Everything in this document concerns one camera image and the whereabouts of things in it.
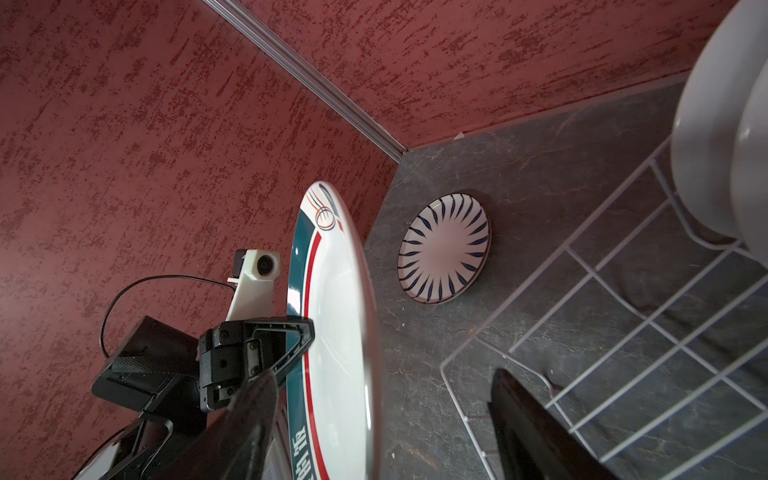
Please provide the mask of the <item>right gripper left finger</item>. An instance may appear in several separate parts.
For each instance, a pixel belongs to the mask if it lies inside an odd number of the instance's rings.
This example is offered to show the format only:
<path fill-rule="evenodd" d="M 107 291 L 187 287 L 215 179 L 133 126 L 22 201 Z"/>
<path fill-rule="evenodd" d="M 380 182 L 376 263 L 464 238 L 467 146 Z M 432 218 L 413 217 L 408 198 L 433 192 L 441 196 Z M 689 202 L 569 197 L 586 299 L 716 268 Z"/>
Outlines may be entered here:
<path fill-rule="evenodd" d="M 265 467 L 278 406 L 271 368 L 242 384 L 212 425 L 199 408 L 196 382 L 172 388 L 155 412 L 182 435 L 160 450 L 149 470 L 153 479 L 259 479 Z"/>

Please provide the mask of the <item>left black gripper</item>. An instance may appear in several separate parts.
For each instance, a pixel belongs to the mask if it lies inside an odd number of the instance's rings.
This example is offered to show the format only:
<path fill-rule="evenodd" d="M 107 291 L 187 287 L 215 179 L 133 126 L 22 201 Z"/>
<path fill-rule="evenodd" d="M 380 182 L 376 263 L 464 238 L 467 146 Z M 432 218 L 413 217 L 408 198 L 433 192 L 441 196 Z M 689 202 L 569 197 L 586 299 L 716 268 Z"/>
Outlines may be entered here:
<path fill-rule="evenodd" d="M 314 323 L 300 316 L 225 321 L 199 338 L 198 366 L 194 337 L 144 317 L 91 386 L 97 398 L 137 418 L 108 438 L 74 477 L 159 478 L 206 429 L 202 411 L 227 407 L 264 371 L 283 384 L 314 340 Z"/>

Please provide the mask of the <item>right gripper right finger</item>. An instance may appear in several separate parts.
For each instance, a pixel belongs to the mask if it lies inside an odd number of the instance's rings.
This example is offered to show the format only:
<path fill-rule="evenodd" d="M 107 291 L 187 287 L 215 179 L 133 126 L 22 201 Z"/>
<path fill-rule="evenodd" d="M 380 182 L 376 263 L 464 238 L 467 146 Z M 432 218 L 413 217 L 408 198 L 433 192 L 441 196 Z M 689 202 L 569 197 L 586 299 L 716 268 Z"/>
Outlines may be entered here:
<path fill-rule="evenodd" d="M 488 411 L 506 479 L 614 479 L 507 370 L 495 370 Z"/>

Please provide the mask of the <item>green red rimmed plate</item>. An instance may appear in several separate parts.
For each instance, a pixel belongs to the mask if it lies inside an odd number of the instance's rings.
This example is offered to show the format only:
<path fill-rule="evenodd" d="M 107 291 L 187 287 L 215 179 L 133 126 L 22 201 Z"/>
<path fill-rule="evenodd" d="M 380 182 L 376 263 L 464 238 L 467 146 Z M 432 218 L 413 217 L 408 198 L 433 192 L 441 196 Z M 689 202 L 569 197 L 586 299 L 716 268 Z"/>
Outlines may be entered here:
<path fill-rule="evenodd" d="M 382 456 L 382 352 L 364 248 L 329 183 L 303 196 L 291 247 L 287 312 L 315 339 L 286 377 L 296 479 L 376 479 Z"/>

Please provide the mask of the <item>blue striped white plate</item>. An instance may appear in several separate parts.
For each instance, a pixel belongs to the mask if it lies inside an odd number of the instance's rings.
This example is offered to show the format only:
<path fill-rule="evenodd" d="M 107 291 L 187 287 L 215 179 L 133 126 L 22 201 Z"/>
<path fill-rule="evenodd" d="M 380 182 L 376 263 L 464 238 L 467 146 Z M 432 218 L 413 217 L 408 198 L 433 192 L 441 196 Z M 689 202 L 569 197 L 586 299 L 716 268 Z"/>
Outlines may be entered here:
<path fill-rule="evenodd" d="M 491 223 L 480 202 L 465 193 L 444 195 L 409 225 L 398 252 L 398 281 L 421 304 L 457 298 L 478 278 L 491 247 Z"/>

